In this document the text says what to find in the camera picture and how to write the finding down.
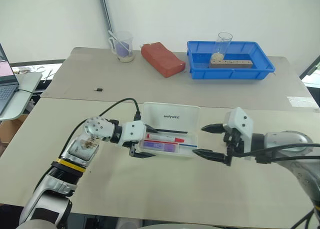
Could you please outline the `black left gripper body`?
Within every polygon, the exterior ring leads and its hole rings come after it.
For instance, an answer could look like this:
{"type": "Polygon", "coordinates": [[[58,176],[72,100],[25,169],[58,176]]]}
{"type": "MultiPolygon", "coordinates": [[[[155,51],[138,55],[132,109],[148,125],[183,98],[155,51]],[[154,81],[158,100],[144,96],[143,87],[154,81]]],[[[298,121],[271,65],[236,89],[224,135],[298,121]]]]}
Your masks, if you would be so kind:
{"type": "Polygon", "coordinates": [[[129,155],[131,157],[138,157],[139,153],[136,152],[136,146],[138,143],[138,141],[126,141],[122,144],[122,146],[129,149],[129,155]]]}

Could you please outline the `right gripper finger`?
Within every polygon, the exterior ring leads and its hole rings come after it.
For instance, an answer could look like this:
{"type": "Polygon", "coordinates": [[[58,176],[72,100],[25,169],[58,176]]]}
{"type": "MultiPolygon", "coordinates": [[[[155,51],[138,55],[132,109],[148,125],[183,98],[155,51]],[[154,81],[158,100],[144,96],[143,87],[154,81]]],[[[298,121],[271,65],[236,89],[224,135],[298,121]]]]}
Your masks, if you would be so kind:
{"type": "Polygon", "coordinates": [[[203,126],[201,130],[211,134],[222,134],[224,133],[224,126],[222,123],[209,124],[203,126]]]}
{"type": "Polygon", "coordinates": [[[227,156],[225,154],[214,152],[209,149],[193,149],[192,152],[197,156],[209,161],[215,161],[223,164],[227,164],[228,162],[227,156]]]}

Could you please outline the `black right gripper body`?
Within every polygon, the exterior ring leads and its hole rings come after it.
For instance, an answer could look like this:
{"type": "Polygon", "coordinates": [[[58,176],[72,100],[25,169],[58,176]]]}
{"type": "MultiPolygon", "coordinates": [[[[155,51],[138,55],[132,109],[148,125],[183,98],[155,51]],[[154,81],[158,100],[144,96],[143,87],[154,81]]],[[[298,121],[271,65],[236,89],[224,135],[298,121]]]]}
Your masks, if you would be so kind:
{"type": "Polygon", "coordinates": [[[226,156],[224,163],[231,166],[233,157],[240,157],[244,154],[244,141],[241,139],[241,133],[233,128],[231,132],[225,132],[223,141],[226,144],[226,156]]]}

